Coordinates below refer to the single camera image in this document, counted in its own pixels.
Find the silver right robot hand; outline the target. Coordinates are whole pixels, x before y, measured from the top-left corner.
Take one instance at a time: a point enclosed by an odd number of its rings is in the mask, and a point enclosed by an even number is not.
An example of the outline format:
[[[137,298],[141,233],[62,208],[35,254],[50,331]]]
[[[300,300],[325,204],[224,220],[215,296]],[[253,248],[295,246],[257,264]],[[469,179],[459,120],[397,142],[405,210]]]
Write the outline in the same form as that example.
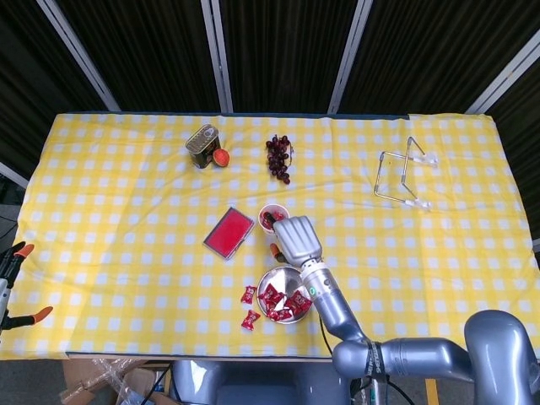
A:
[[[302,267],[307,262],[321,261],[321,242],[307,216],[274,220],[272,228],[288,263]]]

